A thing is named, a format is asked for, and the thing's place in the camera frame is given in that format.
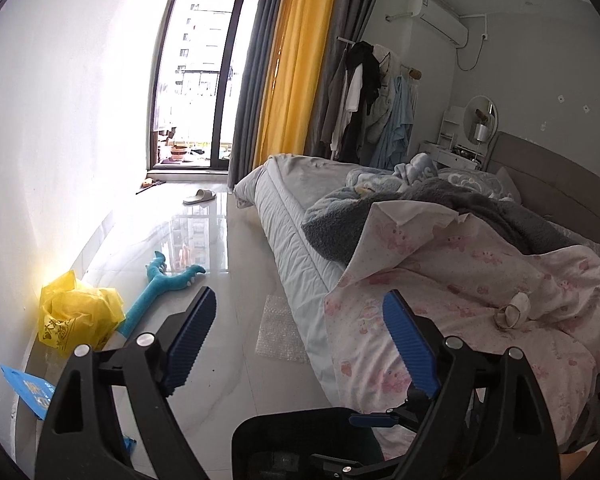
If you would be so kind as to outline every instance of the bubble wrap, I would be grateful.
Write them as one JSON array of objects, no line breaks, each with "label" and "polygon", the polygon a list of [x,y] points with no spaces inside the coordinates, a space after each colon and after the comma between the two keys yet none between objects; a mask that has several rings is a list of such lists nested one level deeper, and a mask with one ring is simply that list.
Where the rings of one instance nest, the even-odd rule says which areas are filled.
[{"label": "bubble wrap", "polygon": [[309,362],[286,298],[267,296],[256,354],[285,361]]}]

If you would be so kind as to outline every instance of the yellow plastic bag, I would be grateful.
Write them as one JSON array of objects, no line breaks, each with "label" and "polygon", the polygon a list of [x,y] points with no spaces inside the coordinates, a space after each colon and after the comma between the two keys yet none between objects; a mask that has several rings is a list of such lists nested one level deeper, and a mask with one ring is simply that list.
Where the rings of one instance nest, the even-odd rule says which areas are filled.
[{"label": "yellow plastic bag", "polygon": [[94,288],[70,270],[40,292],[38,339],[68,357],[79,344],[101,350],[125,315],[115,288]]}]

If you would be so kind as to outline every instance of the blue stuffed dinosaur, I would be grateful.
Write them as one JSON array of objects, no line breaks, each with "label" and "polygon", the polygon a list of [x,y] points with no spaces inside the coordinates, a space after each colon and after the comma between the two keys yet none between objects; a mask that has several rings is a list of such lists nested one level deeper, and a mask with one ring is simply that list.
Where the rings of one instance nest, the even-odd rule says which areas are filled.
[{"label": "blue stuffed dinosaur", "polygon": [[166,270],[167,265],[164,254],[155,251],[155,258],[146,266],[146,276],[149,279],[149,284],[126,313],[125,320],[118,325],[116,331],[111,335],[105,350],[120,348],[125,343],[158,296],[168,290],[182,290],[193,283],[196,274],[205,273],[204,267],[199,265],[187,267],[180,274],[174,274],[173,276],[167,276],[165,274]]}]

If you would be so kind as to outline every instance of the white wall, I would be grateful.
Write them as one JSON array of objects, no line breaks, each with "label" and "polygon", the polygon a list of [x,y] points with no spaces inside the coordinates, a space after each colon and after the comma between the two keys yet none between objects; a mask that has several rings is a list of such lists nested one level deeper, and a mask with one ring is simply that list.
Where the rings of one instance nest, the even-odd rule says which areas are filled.
[{"label": "white wall", "polygon": [[405,65],[422,72],[418,105],[408,158],[418,152],[423,140],[438,139],[442,115],[447,109],[456,65],[456,50],[440,33],[415,20],[388,23],[387,14],[406,10],[407,0],[377,0],[363,39],[380,43],[400,56]]},{"label": "white wall", "polygon": [[[452,105],[490,97],[499,129],[536,142],[600,176],[600,18],[580,23],[537,14],[490,14],[489,41],[471,72],[456,69]],[[464,20],[475,62],[482,20]],[[564,102],[558,96],[564,96]],[[584,112],[587,105],[590,112]]]},{"label": "white wall", "polygon": [[[167,0],[8,0],[0,11],[0,362],[19,367],[43,283],[144,177]],[[14,395],[0,373],[0,441]]]}]

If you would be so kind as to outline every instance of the round mirror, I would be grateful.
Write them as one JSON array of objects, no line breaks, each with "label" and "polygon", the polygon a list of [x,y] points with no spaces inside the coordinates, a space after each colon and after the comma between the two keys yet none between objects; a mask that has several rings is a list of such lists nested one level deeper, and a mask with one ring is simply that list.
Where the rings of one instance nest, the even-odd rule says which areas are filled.
[{"label": "round mirror", "polygon": [[464,109],[464,135],[474,146],[485,144],[498,129],[498,111],[493,101],[478,95]]}]

